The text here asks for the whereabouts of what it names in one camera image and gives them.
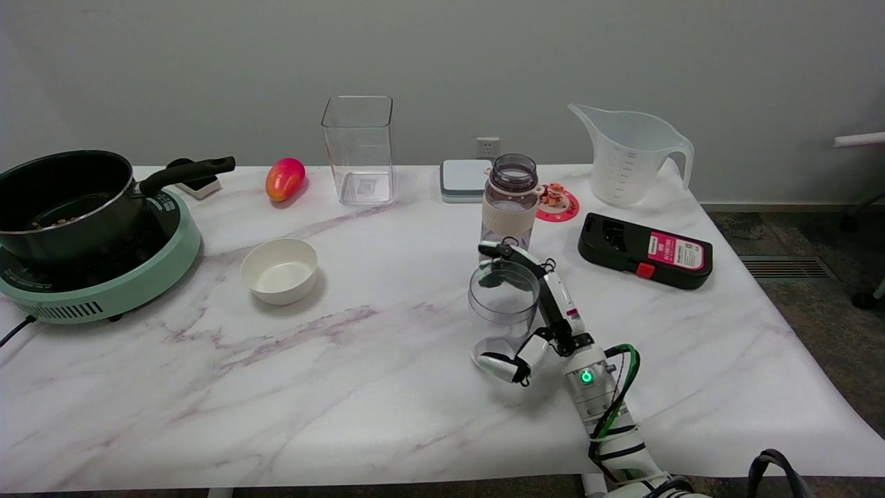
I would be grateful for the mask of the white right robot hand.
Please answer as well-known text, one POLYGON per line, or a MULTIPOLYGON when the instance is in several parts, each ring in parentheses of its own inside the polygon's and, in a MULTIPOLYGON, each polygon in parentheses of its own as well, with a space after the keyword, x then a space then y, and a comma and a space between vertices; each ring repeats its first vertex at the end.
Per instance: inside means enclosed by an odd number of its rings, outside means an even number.
POLYGON ((521 247, 493 241, 478 243, 478 252, 487 258, 478 265, 483 274, 480 285, 494 288, 506 282, 521 290, 528 288, 534 297, 529 310, 540 313, 543 326, 525 334, 510 354, 491 350, 495 338, 481 341, 474 352, 474 364, 494 378, 527 387, 544 354, 554 350, 562 358, 588 358, 589 365, 579 367, 572 375, 582 387, 600 387, 604 354, 588 334, 577 306, 555 270, 555 261, 540 262, 521 247))

